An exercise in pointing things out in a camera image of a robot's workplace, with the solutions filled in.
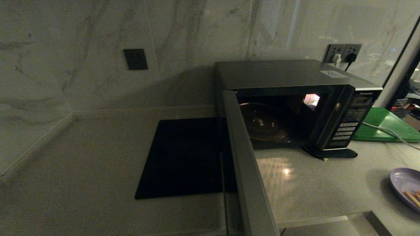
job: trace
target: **marble countertop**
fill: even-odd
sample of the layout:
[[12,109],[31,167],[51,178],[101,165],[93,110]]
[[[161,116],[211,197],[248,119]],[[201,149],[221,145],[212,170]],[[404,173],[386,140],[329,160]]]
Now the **marble countertop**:
[[392,235],[418,236],[420,214],[394,193],[389,172],[420,170],[420,152],[402,143],[352,141],[349,148],[358,157],[322,161],[299,148],[255,151],[276,223],[373,211]]

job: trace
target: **wall outlet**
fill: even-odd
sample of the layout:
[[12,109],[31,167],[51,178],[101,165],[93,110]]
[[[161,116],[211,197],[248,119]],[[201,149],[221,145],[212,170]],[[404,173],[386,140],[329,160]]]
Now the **wall outlet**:
[[341,62],[349,62],[349,59],[347,58],[349,54],[354,53],[359,55],[360,48],[362,47],[361,44],[347,44],[346,49],[344,50],[344,53],[341,55]]
[[129,70],[147,70],[146,55],[144,49],[124,49]]
[[346,44],[330,44],[327,50],[327,55],[325,55],[325,63],[334,63],[333,58],[335,54],[341,55],[341,62],[343,62],[343,53],[346,49]]

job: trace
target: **black mat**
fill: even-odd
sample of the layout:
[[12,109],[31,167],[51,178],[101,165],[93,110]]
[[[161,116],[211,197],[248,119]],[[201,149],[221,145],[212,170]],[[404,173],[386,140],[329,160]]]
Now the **black mat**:
[[136,199],[222,192],[215,118],[160,121]]

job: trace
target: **backsplash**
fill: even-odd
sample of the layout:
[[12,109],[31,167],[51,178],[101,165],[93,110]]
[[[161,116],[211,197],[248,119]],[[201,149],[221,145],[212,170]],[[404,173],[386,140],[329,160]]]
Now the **backsplash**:
[[[382,85],[418,9],[417,0],[1,1],[0,173],[71,111],[212,105],[216,61],[323,60],[328,44],[363,44],[348,71]],[[130,48],[145,50],[148,70],[128,70]]]

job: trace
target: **microwave door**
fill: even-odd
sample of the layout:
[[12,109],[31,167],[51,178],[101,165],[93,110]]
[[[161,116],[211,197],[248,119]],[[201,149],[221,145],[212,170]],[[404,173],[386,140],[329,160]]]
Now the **microwave door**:
[[223,91],[223,103],[244,234],[279,236],[235,92]]

